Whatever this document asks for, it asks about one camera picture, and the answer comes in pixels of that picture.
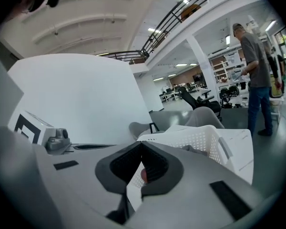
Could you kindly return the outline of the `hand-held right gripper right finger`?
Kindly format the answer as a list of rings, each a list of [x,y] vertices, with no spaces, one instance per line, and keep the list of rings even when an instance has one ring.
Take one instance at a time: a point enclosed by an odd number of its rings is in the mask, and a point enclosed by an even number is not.
[[[264,197],[248,182],[214,160],[180,148],[148,142],[183,165],[180,181],[168,193],[145,196],[137,211],[126,222],[132,229],[220,229],[236,222],[233,217],[241,209],[246,215]],[[213,190],[228,187],[233,198],[245,204],[227,210]]]

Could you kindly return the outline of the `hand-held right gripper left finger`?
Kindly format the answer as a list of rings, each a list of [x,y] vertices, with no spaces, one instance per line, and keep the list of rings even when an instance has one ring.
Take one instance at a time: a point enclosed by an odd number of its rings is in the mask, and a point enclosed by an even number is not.
[[[51,156],[51,161],[81,201],[123,225],[142,203],[141,142]]]

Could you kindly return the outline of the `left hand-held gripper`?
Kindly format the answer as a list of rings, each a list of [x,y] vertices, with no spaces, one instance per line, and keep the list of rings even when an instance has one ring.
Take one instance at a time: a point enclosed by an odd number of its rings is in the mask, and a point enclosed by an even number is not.
[[[32,144],[43,146],[49,155],[61,155],[71,146],[65,128],[56,128],[27,111],[13,113],[13,131]]]

